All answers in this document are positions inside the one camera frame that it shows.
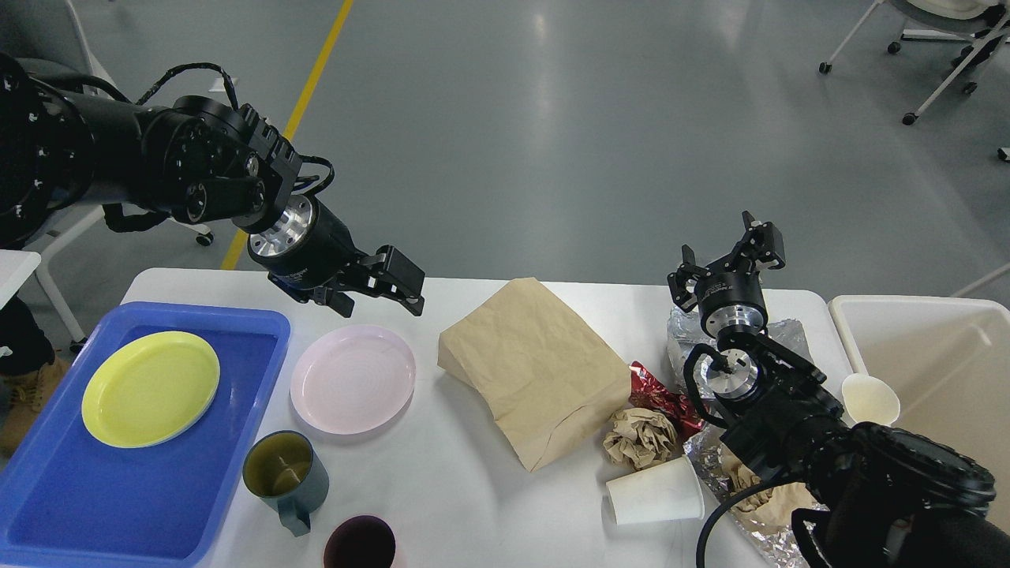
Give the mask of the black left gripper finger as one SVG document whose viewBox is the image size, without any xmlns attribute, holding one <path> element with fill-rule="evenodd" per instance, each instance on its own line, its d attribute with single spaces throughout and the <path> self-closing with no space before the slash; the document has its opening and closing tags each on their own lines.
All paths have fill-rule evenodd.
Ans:
<svg viewBox="0 0 1010 568">
<path fill-rule="evenodd" d="M 311 293 L 311 301 L 315 305 L 328 307 L 333 312 L 338 313 L 344 319 L 349 319 L 354 315 L 356 301 L 350 295 L 342 291 L 335 290 L 332 286 L 317 286 Z"/>
<path fill-rule="evenodd" d="M 347 266 L 347 290 L 396 301 L 414 316 L 425 309 L 423 284 L 425 271 L 393 245 L 383 245 Z"/>
</svg>

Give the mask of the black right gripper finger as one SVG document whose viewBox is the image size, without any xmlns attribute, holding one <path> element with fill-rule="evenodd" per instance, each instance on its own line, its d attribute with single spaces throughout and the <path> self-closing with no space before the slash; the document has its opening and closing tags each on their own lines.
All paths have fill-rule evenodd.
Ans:
<svg viewBox="0 0 1010 568">
<path fill-rule="evenodd" d="M 698 306 L 695 287 L 700 279 L 707 278 L 709 270 L 697 264 L 691 247 L 682 247 L 682 261 L 674 272 L 668 273 L 668 288 L 674 305 L 684 313 L 692 312 Z"/>
<path fill-rule="evenodd" d="M 743 212 L 744 234 L 729 252 L 728 270 L 736 274 L 758 274 L 786 266 L 785 242 L 772 222 L 759 222 L 750 212 Z"/>
</svg>

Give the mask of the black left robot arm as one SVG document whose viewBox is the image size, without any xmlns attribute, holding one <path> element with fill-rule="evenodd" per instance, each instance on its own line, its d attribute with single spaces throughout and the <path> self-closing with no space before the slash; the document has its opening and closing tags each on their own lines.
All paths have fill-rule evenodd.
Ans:
<svg viewBox="0 0 1010 568">
<path fill-rule="evenodd" d="M 162 219 L 230 220 L 250 258 L 294 301 L 340 316 L 351 294 L 396 301 L 419 316 L 425 273 L 392 245 L 361 251 L 319 201 L 328 159 L 302 154 L 231 82 L 227 103 L 188 95 L 172 106 L 127 99 L 85 74 L 30 73 L 2 56 L 2 244 L 25 244 L 75 204 L 131 204 L 130 228 Z"/>
</svg>

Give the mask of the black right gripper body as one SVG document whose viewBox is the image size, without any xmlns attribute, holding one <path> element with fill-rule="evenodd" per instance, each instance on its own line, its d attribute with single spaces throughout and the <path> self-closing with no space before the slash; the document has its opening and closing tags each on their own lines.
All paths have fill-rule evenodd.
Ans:
<svg viewBox="0 0 1010 568">
<path fill-rule="evenodd" d="M 732 334 L 767 332 L 767 306 L 753 261 L 710 263 L 696 281 L 694 293 L 702 330 L 708 337 L 722 342 Z"/>
</svg>

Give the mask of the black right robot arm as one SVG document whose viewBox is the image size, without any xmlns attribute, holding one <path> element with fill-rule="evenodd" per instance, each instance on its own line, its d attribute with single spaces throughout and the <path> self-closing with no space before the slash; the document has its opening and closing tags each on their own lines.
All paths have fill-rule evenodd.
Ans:
<svg viewBox="0 0 1010 568">
<path fill-rule="evenodd" d="M 735 504 L 803 483 L 820 508 L 794 510 L 792 532 L 812 567 L 1006 567 L 1008 535 L 987 518 L 997 495 L 988 469 L 906 429 L 846 425 L 823 371 L 771 338 L 760 273 L 785 266 L 784 241 L 775 224 L 742 217 L 728 254 L 702 265 L 684 245 L 667 277 L 672 302 L 698 310 L 712 339 L 686 356 L 686 395 L 760 478 L 705 520 L 697 566 Z"/>
</svg>

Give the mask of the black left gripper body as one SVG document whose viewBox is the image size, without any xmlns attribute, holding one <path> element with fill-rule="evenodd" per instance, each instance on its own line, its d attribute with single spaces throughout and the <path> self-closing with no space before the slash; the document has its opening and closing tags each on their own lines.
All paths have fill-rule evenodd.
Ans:
<svg viewBox="0 0 1010 568">
<path fill-rule="evenodd" d="M 280 219 L 250 234 L 252 262 L 267 270 L 267 280 L 294 301 L 307 303 L 317 286 L 347 290 L 347 266 L 367 255 L 354 245 L 346 224 L 314 196 L 289 198 Z"/>
</svg>

